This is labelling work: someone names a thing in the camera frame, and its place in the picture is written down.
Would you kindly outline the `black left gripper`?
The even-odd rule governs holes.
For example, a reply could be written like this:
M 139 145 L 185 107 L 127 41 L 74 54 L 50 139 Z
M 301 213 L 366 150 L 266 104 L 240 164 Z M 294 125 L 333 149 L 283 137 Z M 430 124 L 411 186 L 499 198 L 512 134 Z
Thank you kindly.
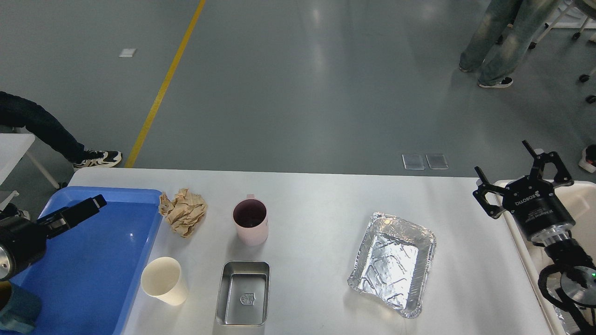
M 40 261 L 46 253 L 47 238 L 73 229 L 98 214 L 107 205 L 99 194 L 69 207 L 60 208 L 36 222 L 12 216 L 0 223 L 0 280 L 8 281 Z

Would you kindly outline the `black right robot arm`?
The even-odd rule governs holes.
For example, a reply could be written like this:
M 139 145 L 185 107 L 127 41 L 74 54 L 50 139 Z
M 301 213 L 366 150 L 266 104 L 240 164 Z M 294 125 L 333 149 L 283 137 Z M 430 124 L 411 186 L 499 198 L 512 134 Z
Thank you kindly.
M 553 263 L 539 272 L 539 293 L 570 314 L 580 335 L 593 335 L 595 321 L 588 321 L 580 309 L 595 309 L 594 261 L 573 238 L 575 219 L 555 194 L 556 188 L 570 187 L 574 180 L 558 153 L 522 143 L 534 159 L 529 174 L 500 187 L 475 166 L 479 180 L 473 196 L 490 218 L 509 212 L 523 237 L 543 248 Z

